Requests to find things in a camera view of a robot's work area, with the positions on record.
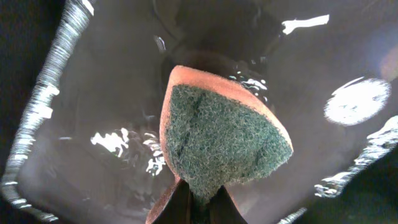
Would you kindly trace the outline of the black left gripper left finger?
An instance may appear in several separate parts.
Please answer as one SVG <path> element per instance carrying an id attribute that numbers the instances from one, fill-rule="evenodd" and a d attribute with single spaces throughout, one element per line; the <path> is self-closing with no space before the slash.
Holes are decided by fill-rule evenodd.
<path id="1" fill-rule="evenodd" d="M 151 224 L 190 224 L 191 205 L 189 185 L 176 180 L 151 209 Z"/>

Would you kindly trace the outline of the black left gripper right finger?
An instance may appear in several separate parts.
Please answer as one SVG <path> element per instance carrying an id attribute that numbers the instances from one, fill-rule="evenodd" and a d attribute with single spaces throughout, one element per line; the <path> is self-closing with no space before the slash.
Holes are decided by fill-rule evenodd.
<path id="1" fill-rule="evenodd" d="M 209 212 L 211 224 L 247 224 L 224 186 L 210 200 Z"/>

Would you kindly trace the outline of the orange green scrub sponge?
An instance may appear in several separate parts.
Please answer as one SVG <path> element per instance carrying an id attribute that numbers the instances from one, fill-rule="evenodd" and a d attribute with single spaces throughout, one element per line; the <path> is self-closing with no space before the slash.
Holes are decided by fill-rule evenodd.
<path id="1" fill-rule="evenodd" d="M 181 65 L 169 76 L 159 137 L 175 181 L 189 185 L 191 223 L 210 223 L 221 186 L 265 178 L 294 151 L 284 126 L 250 91 Z"/>

